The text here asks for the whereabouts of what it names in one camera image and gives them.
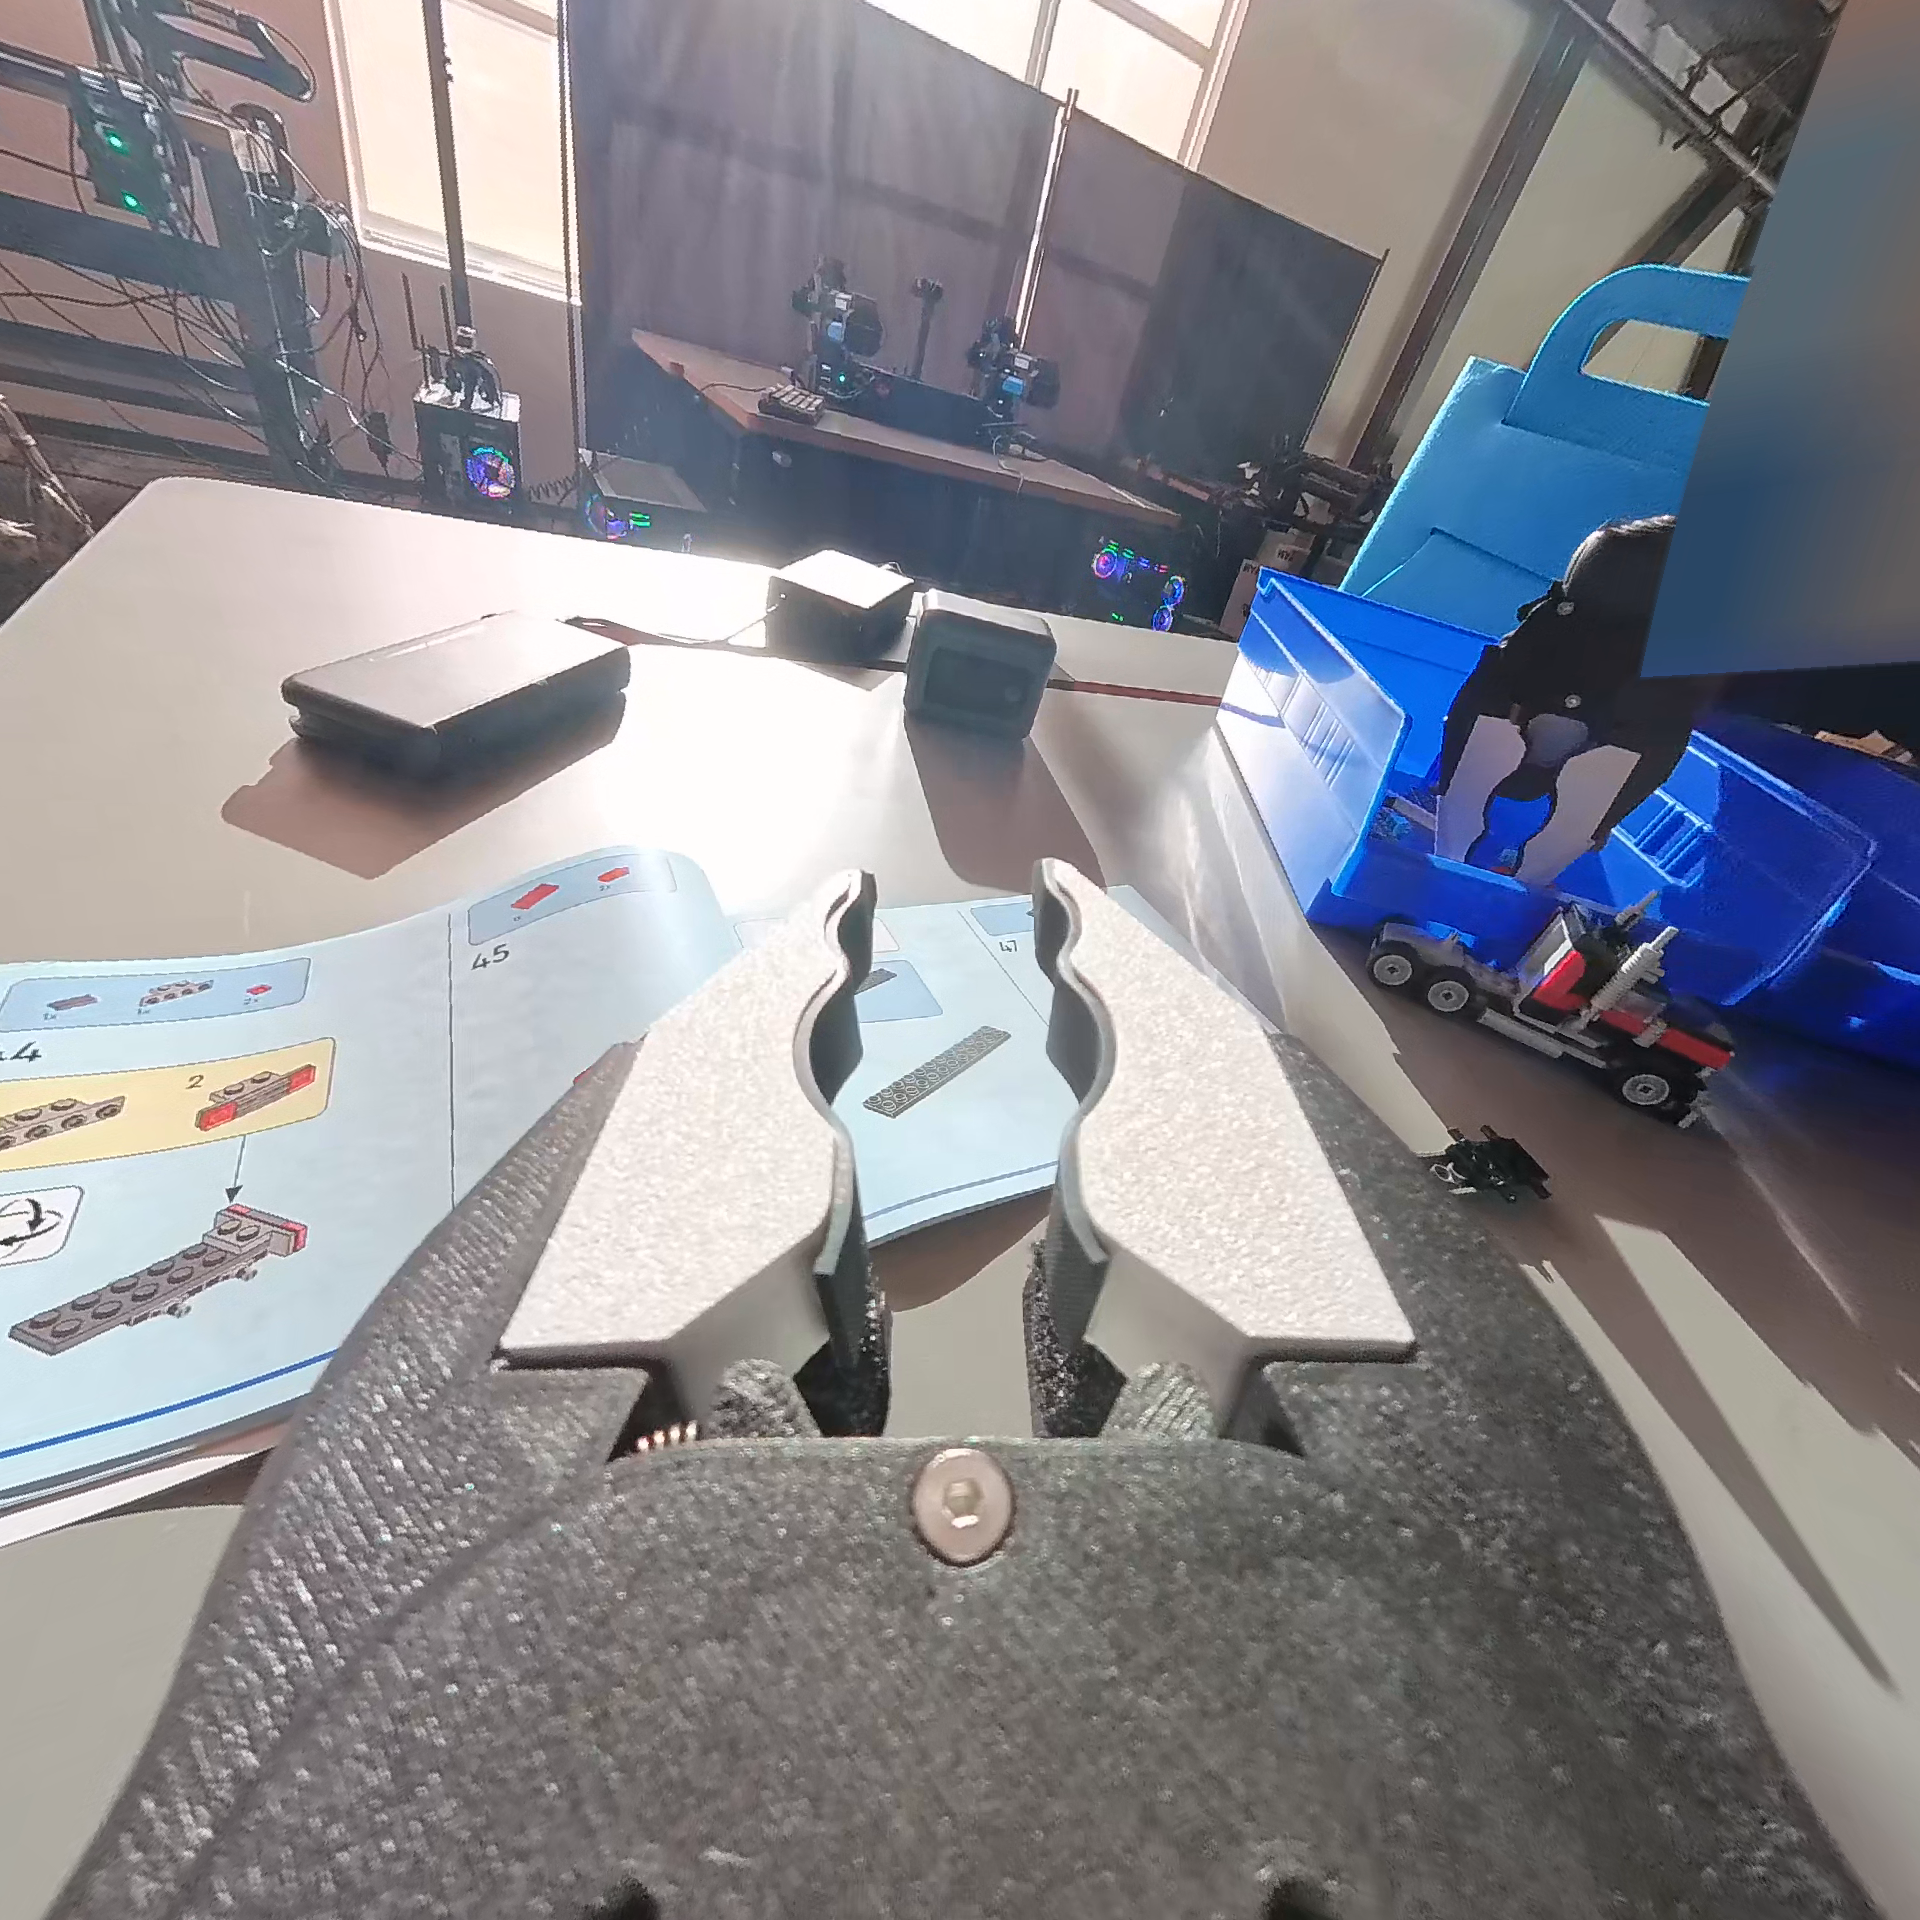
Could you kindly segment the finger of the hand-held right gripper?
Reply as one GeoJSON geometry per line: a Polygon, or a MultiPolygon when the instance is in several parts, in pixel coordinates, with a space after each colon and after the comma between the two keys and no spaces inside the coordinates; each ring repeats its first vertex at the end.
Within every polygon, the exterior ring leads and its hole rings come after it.
{"type": "Polygon", "coordinates": [[[1563,760],[1552,784],[1552,810],[1520,850],[1516,879],[1559,879],[1605,839],[1608,816],[1641,756],[1633,751],[1579,751],[1563,760]]]}
{"type": "Polygon", "coordinates": [[[1525,734],[1507,717],[1475,715],[1454,773],[1440,784],[1432,805],[1430,850],[1454,864],[1469,864],[1486,831],[1486,816],[1496,788],[1525,760],[1525,734]]]}

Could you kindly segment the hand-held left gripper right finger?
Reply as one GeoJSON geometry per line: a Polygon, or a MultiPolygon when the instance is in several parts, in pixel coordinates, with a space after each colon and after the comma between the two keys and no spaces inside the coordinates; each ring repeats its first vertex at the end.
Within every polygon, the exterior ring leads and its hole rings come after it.
{"type": "Polygon", "coordinates": [[[1278,1363],[1407,1363],[1416,1335],[1278,1034],[1093,878],[1044,858],[1047,1058],[1071,1093],[1024,1294],[1038,1432],[1097,1432],[1140,1371],[1259,1432],[1278,1363]]]}

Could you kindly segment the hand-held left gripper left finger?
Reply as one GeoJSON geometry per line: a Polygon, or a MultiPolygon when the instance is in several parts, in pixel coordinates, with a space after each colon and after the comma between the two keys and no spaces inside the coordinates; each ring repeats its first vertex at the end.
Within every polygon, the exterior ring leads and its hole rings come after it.
{"type": "Polygon", "coordinates": [[[881,1427],[888,1312],[847,1127],[875,878],[833,871],[637,1045],[497,1340],[510,1366],[635,1363],[684,1413],[767,1360],[822,1427],[881,1427]]]}

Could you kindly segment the blue plastic bin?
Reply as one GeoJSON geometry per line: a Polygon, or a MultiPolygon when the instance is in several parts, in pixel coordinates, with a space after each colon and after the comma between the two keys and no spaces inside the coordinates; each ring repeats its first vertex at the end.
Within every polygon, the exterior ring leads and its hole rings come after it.
{"type": "Polygon", "coordinates": [[[1456,933],[1510,964],[1559,899],[1649,895],[1667,975],[1804,1039],[1917,1066],[1916,779],[1711,711],[1667,782],[1557,892],[1432,854],[1421,792],[1486,642],[1265,571],[1217,732],[1310,922],[1456,933]]]}

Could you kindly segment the grey desk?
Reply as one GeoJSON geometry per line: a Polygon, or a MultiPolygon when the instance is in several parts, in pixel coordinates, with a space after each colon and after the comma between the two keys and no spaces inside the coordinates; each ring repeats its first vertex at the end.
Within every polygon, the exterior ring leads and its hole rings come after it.
{"type": "Polygon", "coordinates": [[[1024,746],[921,732],[878,670],[764,661],[764,570],[179,477],[5,627],[5,958],[339,938],[612,843],[740,919],[828,871],[891,904],[1126,883],[1416,1151],[1484,1120],[1543,1207],[1463,1203],[1659,1468],[1772,1733],[1886,1916],[1916,1916],[1916,1079],[1751,1031],[1716,1136],[1379,995],[1296,904],[1215,735],[1232,648],[1059,623],[1024,746]],[[614,734],[446,799],[295,740],[300,668],[495,611],[643,646],[614,734]]]}

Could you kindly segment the black red toy brick truck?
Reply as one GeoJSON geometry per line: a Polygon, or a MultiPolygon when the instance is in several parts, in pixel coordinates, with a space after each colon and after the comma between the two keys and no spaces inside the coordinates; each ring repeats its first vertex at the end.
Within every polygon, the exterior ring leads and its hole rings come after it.
{"type": "Polygon", "coordinates": [[[1456,928],[1384,922],[1365,972],[1437,1016],[1579,1066],[1630,1110],[1687,1130],[1737,1043],[1707,1002],[1669,989],[1677,928],[1648,912],[1649,899],[1614,912],[1563,903],[1507,966],[1477,958],[1456,928]]]}

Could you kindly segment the blue felt bag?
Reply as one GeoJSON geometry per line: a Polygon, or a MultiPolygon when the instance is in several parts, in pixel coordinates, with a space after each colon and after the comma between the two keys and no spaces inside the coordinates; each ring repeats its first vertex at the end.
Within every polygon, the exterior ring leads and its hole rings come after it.
{"type": "Polygon", "coordinates": [[[1363,540],[1341,590],[1502,636],[1612,520],[1677,511],[1707,403],[1588,370],[1639,322],[1725,343],[1747,278],[1639,262],[1597,278],[1526,367],[1475,356],[1363,540]]]}

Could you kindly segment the light blue instruction booklet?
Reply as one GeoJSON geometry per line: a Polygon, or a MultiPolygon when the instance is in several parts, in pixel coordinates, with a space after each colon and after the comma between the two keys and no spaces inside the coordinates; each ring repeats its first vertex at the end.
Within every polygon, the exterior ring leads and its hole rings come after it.
{"type": "Polygon", "coordinates": [[[776,928],[600,848],[303,946],[5,964],[5,1539],[264,1444],[443,1213],[776,928]]]}

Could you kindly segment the computer with rainbow fans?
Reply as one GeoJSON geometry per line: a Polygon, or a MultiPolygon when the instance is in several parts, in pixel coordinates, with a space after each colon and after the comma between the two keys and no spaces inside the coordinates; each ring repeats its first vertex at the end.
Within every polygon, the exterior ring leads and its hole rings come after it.
{"type": "Polygon", "coordinates": [[[1172,632],[1180,627],[1188,583],[1174,560],[1161,560],[1108,538],[1093,550],[1079,587],[1083,618],[1172,632]]]}
{"type": "Polygon", "coordinates": [[[428,380],[415,394],[419,491],[428,508],[508,520],[521,511],[521,398],[457,403],[428,380]]]}
{"type": "Polygon", "coordinates": [[[611,544],[691,549],[709,509],[681,474],[664,464],[581,448],[581,517],[611,544]]]}

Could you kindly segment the dark grey box device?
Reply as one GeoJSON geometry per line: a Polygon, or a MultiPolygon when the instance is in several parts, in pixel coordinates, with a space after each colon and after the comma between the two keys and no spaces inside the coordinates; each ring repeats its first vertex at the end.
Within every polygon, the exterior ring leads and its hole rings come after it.
{"type": "Polygon", "coordinates": [[[1029,740],[1055,663],[1047,615],[926,590],[904,653],[902,717],[924,728],[1029,740]]]}

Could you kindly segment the flat black power bank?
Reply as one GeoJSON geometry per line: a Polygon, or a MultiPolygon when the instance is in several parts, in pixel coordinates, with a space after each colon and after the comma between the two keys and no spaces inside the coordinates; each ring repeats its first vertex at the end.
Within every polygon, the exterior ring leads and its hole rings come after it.
{"type": "Polygon", "coordinates": [[[628,648],[568,621],[495,613],[308,664],[279,694],[300,738],[403,771],[446,766],[571,728],[619,703],[628,648]]]}

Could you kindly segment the black power adapter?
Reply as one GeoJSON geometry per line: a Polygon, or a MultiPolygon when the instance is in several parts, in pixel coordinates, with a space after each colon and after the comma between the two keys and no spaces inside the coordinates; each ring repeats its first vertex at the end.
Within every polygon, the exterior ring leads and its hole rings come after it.
{"type": "Polygon", "coordinates": [[[895,567],[821,549],[776,567],[765,583],[764,645],[780,659],[865,664],[888,653],[916,583],[895,567]]]}

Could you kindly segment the wooden workbench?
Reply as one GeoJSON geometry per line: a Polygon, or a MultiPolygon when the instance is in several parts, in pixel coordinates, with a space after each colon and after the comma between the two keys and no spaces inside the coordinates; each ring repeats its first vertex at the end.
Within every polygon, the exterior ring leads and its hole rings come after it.
{"type": "Polygon", "coordinates": [[[1174,533],[1181,526],[1176,511],[1048,454],[1015,454],[1009,451],[941,442],[831,406],[822,408],[811,422],[765,415],[759,408],[759,395],[780,382],[775,367],[696,343],[677,340],[644,326],[630,331],[630,344],[654,367],[694,394],[700,405],[740,438],[937,475],[1006,496],[1031,496],[1075,511],[1091,511],[1156,530],[1174,533]]]}

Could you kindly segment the bright window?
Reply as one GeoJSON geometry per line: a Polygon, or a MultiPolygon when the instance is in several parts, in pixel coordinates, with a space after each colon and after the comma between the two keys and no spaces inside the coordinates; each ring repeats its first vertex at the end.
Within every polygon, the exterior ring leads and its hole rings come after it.
{"type": "Polygon", "coordinates": [[[879,12],[1192,167],[1246,5],[881,2],[879,12]]]}
{"type": "MultiPolygon", "coordinates": [[[[564,290],[557,7],[446,2],[449,124],[472,277],[564,290]]],[[[376,247],[447,262],[420,2],[327,2],[352,211],[376,247]]]]}

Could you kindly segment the dark partition panel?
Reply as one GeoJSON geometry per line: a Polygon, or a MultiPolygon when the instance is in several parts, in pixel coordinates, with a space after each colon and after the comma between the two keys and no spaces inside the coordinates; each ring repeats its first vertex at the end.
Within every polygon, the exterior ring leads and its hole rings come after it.
{"type": "Polygon", "coordinates": [[[1379,260],[868,5],[567,5],[583,411],[635,403],[633,333],[795,362],[817,259],[878,303],[881,362],[943,303],[931,384],[1040,282],[1025,347],[1063,378],[1040,421],[1077,464],[1227,474],[1303,444],[1379,260]]]}

